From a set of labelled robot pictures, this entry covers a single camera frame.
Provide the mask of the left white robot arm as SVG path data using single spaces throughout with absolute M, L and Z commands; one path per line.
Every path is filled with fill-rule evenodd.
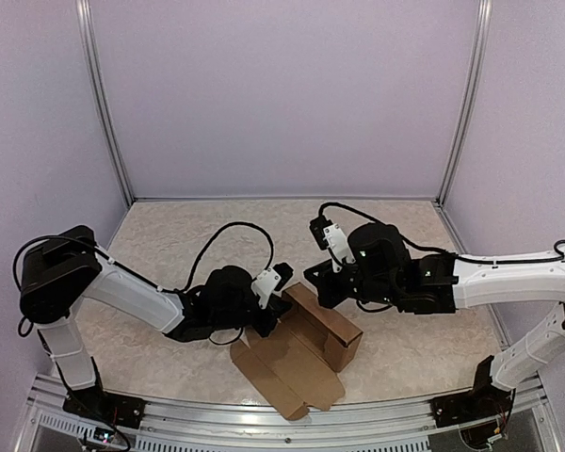
M 76 324 L 85 301 L 129 315 L 179 343 L 247 328 L 267 337 L 290 309 L 280 293 L 294 270 L 272 260 L 257 275 L 227 265 L 213 270 L 203 284 L 167 289 L 110 256 L 93 230 L 79 225 L 23 244 L 12 274 L 22 320 L 38 331 L 62 381 L 76 391 L 77 405 L 101 419 L 112 411 L 113 399 L 100 388 L 98 369 Z

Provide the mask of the front aluminium frame rail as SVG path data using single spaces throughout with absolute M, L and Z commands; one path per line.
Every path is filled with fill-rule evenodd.
M 99 424 L 64 412 L 64 397 L 57 379 L 35 378 L 16 451 L 32 450 L 39 427 L 73 437 L 83 437 L 85 429 L 91 438 Z M 145 398 L 139 428 L 121 428 L 137 451 L 425 451 L 433 449 L 433 435 L 446 433 L 458 440 L 459 450 L 472 451 L 460 433 L 476 425 L 436 427 L 431 396 L 338 405 L 299 421 L 286 421 L 266 406 Z M 508 439 L 494 442 L 492 451 L 565 451 L 539 378 L 527 379 L 519 388 L 506 433 Z

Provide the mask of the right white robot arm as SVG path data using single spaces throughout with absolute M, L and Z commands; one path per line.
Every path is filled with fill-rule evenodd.
M 412 247 L 396 226 L 368 222 L 350 234 L 323 216 L 310 231 L 330 260 L 305 270 L 319 304 L 334 309 L 346 299 L 415 315 L 454 314 L 482 305 L 550 302 L 548 315 L 524 338 L 481 362 L 463 410 L 481 418 L 522 380 L 565 352 L 565 241 L 551 251 L 476 258 Z

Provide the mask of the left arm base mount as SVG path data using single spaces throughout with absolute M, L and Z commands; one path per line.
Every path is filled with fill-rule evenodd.
M 97 400 L 83 398 L 82 404 L 68 395 L 63 410 L 106 425 L 139 429 L 146 405 L 146 400 L 129 395 L 106 393 Z

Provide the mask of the right aluminium frame post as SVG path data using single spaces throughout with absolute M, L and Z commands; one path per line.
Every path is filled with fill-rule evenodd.
M 458 123 L 452 138 L 450 154 L 444 169 L 444 176 L 436 197 L 437 205 L 443 210 L 450 196 L 451 188 L 458 172 L 460 157 L 468 135 L 468 129 L 476 104 L 479 80 L 489 37 L 492 16 L 492 0 L 478 2 L 476 29 L 469 59 L 465 88 L 460 104 Z

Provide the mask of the brown cardboard box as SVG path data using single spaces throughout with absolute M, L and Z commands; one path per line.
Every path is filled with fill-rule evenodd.
M 311 408 L 325 412 L 346 394 L 339 379 L 354 359 L 363 331 L 318 304 L 298 282 L 282 292 L 291 310 L 262 338 L 252 330 L 231 345 L 232 363 L 279 415 L 297 421 Z

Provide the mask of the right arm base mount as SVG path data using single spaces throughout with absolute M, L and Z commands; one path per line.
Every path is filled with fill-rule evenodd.
M 493 356 L 489 356 L 478 364 L 470 390 L 436 396 L 429 402 L 437 428 L 476 421 L 511 409 L 513 391 L 492 385 L 492 360 Z

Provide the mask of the aluminium frame post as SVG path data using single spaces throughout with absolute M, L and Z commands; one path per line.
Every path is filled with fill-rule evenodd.
M 92 21 L 89 0 L 76 0 L 75 9 L 82 49 L 89 73 L 89 83 L 97 110 L 98 122 L 105 139 L 107 153 L 115 172 L 116 181 L 127 208 L 136 201 L 134 190 L 125 167 L 109 108 L 103 80 L 98 45 Z
M 489 37 L 492 16 L 492 0 L 478 2 L 476 29 L 469 59 L 465 88 L 460 104 L 458 123 L 452 138 L 450 154 L 444 169 L 444 176 L 436 197 L 437 205 L 443 210 L 450 196 L 451 188 L 458 172 L 460 157 L 468 135 L 468 129 L 476 104 L 479 80 Z

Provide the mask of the left aluminium frame post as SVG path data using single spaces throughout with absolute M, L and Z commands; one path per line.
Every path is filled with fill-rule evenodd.
M 92 21 L 89 0 L 76 0 L 75 9 L 82 49 L 89 73 L 89 83 L 97 110 L 98 122 L 105 139 L 107 153 L 115 172 L 116 181 L 127 208 L 136 201 L 134 190 L 125 167 L 109 108 L 103 80 L 98 45 Z

